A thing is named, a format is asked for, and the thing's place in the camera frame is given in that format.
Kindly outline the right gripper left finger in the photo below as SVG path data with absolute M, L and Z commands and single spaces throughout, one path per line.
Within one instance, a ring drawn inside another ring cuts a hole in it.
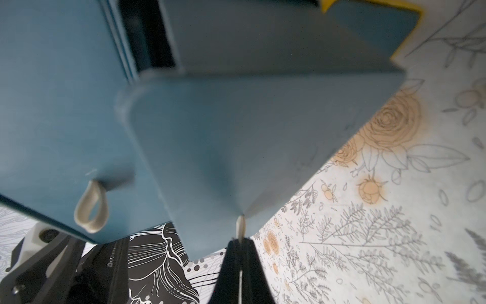
M 209 304 L 239 303 L 240 271 L 240 242 L 235 239 L 230 241 L 227 246 Z

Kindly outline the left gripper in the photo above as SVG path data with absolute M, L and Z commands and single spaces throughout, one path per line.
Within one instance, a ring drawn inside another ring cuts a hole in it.
M 127 303 L 129 240 L 99 244 L 80 261 L 86 243 L 60 233 L 1 281 L 1 303 Z

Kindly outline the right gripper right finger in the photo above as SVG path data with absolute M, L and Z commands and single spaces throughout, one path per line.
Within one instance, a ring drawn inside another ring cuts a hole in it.
M 242 303 L 274 304 L 254 241 L 244 238 L 240 249 Z

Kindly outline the teal drawer cabinet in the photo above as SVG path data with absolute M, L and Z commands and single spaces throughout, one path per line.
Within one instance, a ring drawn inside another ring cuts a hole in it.
M 399 89 L 320 1 L 2 1 L 1 202 L 90 243 L 256 233 Z

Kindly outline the yellow brooch box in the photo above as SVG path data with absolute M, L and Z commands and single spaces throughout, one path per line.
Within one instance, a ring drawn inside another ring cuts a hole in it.
M 419 25 L 423 10 L 409 1 L 320 1 L 322 13 L 335 22 L 356 53 L 392 58 Z

